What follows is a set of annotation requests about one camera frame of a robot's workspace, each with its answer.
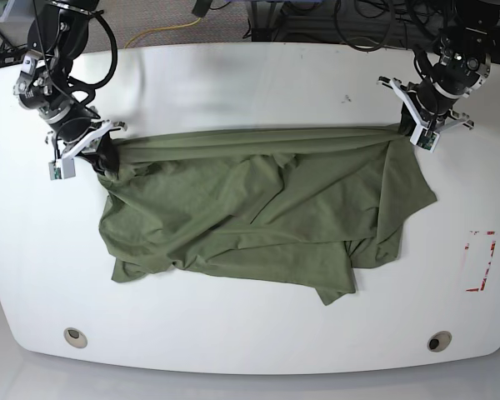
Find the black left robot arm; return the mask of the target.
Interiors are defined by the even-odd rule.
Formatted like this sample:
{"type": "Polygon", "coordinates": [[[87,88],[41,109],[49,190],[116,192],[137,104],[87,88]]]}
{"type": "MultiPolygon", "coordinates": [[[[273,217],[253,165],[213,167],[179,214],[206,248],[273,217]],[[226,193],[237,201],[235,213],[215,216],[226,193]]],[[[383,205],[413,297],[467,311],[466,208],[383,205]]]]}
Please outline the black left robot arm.
{"type": "Polygon", "coordinates": [[[491,31],[500,19],[500,4],[494,1],[453,1],[452,8],[457,21],[432,40],[438,61],[431,63],[420,47],[413,50],[413,66],[421,82],[404,85],[388,77],[377,81],[402,101],[401,134],[430,153],[448,129],[474,129],[474,121],[453,106],[487,81],[494,47],[491,31]]]}

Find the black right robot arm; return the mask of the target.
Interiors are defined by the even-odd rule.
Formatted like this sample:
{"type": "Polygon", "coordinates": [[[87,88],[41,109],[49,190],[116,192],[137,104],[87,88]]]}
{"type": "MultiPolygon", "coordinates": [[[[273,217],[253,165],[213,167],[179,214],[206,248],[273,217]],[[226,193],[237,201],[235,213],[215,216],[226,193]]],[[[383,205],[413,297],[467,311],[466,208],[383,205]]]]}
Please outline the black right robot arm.
{"type": "Polygon", "coordinates": [[[51,179],[74,177],[78,158],[100,175],[118,173],[120,160],[111,134],[127,126],[101,118],[91,104],[98,89],[113,78],[117,65],[116,38],[98,2],[46,1],[35,11],[28,50],[13,92],[23,108],[37,111],[49,127],[46,141],[53,151],[51,179]],[[107,34],[111,63],[104,78],[87,83],[73,77],[71,71],[87,46],[92,20],[107,34]]]}

